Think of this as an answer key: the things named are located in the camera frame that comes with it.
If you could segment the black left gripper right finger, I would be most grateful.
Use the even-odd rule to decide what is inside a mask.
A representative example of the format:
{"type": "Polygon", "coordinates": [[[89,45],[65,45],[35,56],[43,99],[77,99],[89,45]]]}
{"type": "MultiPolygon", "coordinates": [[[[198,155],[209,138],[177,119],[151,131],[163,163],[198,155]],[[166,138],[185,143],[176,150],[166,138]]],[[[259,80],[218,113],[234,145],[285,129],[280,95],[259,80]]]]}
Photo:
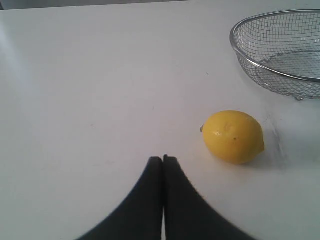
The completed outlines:
{"type": "Polygon", "coordinates": [[[252,240],[199,195],[177,158],[163,157],[164,219],[168,240],[252,240]]]}

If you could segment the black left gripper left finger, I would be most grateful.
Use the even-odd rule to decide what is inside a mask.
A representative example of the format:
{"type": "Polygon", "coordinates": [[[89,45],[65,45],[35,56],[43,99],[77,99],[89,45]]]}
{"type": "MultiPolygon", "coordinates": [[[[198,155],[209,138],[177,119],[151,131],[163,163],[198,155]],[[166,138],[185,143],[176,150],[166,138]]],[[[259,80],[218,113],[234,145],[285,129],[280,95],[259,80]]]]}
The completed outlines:
{"type": "Polygon", "coordinates": [[[163,224],[163,161],[151,157],[123,202],[81,240],[160,240],[163,224]]]}

